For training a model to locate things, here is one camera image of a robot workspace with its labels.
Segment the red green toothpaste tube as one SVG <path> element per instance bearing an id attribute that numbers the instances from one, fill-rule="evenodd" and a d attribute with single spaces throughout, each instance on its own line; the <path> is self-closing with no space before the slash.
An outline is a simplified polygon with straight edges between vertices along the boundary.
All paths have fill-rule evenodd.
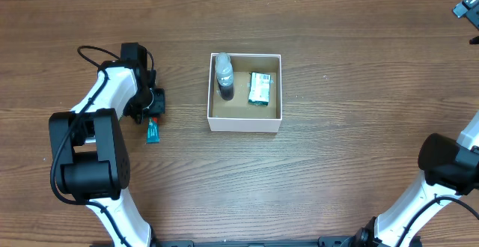
<path id="1" fill-rule="evenodd" d="M 159 119 L 157 117 L 151 117 L 149 118 L 147 127 L 147 143 L 156 144 L 159 142 Z"/>

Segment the purple soap dispenser bottle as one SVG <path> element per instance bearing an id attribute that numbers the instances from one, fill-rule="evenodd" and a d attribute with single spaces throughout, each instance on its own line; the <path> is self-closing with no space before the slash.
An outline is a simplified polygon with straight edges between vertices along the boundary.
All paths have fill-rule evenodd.
<path id="1" fill-rule="evenodd" d="M 228 53 L 220 52 L 215 62 L 216 81 L 223 100 L 234 98 L 234 70 Z"/>

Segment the green white soap pack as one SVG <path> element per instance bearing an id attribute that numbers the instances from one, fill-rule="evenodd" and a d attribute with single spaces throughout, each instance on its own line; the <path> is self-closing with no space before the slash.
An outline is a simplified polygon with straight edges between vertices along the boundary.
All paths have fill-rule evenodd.
<path id="1" fill-rule="evenodd" d="M 269 104 L 271 76 L 266 73 L 252 73 L 248 103 L 256 106 Z"/>

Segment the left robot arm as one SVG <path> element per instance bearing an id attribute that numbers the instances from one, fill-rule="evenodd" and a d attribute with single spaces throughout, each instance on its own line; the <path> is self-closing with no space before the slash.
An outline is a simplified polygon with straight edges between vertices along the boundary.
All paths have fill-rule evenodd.
<path id="1" fill-rule="evenodd" d="M 142 124 L 165 112 L 153 56 L 139 43 L 124 43 L 119 55 L 95 67 L 97 81 L 85 98 L 49 119 L 51 189 L 59 201 L 91 210 L 113 246 L 158 246 L 128 189 L 131 168 L 120 128 L 123 116 Z"/>

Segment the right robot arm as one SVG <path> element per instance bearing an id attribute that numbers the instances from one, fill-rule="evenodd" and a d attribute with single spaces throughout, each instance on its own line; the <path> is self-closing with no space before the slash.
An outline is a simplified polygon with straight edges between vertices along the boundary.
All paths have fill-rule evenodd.
<path id="1" fill-rule="evenodd" d="M 417 233 L 451 202 L 478 217 L 460 200 L 478 188 L 478 116 L 456 140 L 429 135 L 418 154 L 418 167 L 417 177 L 396 202 L 342 246 L 420 246 Z"/>

